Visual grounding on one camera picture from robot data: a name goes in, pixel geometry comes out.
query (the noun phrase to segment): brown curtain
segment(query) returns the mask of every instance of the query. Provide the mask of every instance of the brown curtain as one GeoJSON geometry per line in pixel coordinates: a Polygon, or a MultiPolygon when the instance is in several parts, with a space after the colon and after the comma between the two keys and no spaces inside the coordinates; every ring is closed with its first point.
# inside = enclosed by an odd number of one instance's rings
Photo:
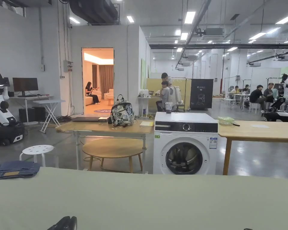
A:
{"type": "Polygon", "coordinates": [[[109,89],[113,89],[113,82],[114,82],[114,72],[113,66],[99,66],[99,75],[100,75],[100,82],[101,82],[101,95],[104,98],[103,94],[109,92],[109,89]]]}
{"type": "Polygon", "coordinates": [[[92,73],[93,73],[93,79],[92,79],[92,87],[94,89],[97,88],[97,66],[96,65],[92,65],[92,73]]]}

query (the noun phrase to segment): woman sitting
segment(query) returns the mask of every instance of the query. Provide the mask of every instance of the woman sitting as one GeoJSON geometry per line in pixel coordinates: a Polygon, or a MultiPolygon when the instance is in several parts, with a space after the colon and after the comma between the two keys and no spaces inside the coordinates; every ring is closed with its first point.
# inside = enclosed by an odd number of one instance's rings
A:
{"type": "Polygon", "coordinates": [[[98,104],[99,105],[100,103],[99,103],[99,99],[98,99],[97,95],[92,94],[92,91],[99,89],[99,87],[96,88],[96,89],[93,89],[91,86],[92,86],[92,82],[89,81],[87,86],[85,87],[85,95],[87,97],[92,97],[93,98],[93,104],[98,104]]]}

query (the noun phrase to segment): paper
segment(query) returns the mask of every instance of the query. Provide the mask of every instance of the paper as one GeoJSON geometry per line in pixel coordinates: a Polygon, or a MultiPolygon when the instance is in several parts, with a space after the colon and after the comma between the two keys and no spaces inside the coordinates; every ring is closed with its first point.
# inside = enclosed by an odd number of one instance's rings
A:
{"type": "Polygon", "coordinates": [[[154,122],[142,122],[142,123],[140,124],[140,126],[153,127],[153,126],[154,126],[154,122]]]}
{"type": "Polygon", "coordinates": [[[266,126],[266,125],[252,125],[252,127],[255,127],[255,128],[270,128],[269,126],[266,126]]]}

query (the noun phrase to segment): white table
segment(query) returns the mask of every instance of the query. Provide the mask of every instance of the white table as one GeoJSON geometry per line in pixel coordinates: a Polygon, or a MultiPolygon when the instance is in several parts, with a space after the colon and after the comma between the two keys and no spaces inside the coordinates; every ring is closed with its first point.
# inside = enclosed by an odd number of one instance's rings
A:
{"type": "Polygon", "coordinates": [[[15,100],[15,99],[20,99],[20,100],[25,100],[25,109],[26,109],[26,115],[27,115],[27,122],[25,122],[25,125],[35,125],[38,124],[38,122],[29,122],[29,117],[28,117],[28,100],[37,100],[37,99],[49,99],[52,96],[36,96],[36,97],[10,97],[9,99],[15,100]]]}
{"type": "Polygon", "coordinates": [[[142,116],[141,117],[148,117],[148,100],[151,97],[137,97],[140,102],[140,107],[142,108],[142,116]],[[143,116],[143,110],[146,109],[146,116],[143,116]]]}
{"type": "Polygon", "coordinates": [[[56,126],[60,126],[60,123],[58,122],[58,120],[56,119],[55,115],[54,115],[54,111],[56,109],[56,106],[58,105],[58,103],[62,103],[65,102],[65,100],[43,100],[43,101],[33,101],[34,103],[43,105],[48,113],[48,116],[44,122],[44,125],[42,127],[42,129],[40,130],[41,132],[45,133],[45,130],[50,122],[50,120],[52,119],[54,121],[54,123],[56,124],[56,126]]]}
{"type": "Polygon", "coordinates": [[[288,180],[50,167],[0,180],[0,230],[46,230],[64,216],[78,230],[288,230],[288,180]]]}

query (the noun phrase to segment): round wooden coffee table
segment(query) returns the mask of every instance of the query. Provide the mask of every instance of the round wooden coffee table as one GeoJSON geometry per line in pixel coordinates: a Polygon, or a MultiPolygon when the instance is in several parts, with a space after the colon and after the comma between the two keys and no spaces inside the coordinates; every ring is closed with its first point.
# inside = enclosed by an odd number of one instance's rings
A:
{"type": "Polygon", "coordinates": [[[138,155],[141,171],[142,160],[141,153],[143,152],[143,141],[129,138],[104,138],[94,140],[83,145],[82,151],[90,156],[89,171],[92,169],[93,158],[101,158],[101,168],[107,171],[114,171],[103,168],[105,158],[129,158],[130,173],[133,173],[132,157],[138,155]]]}

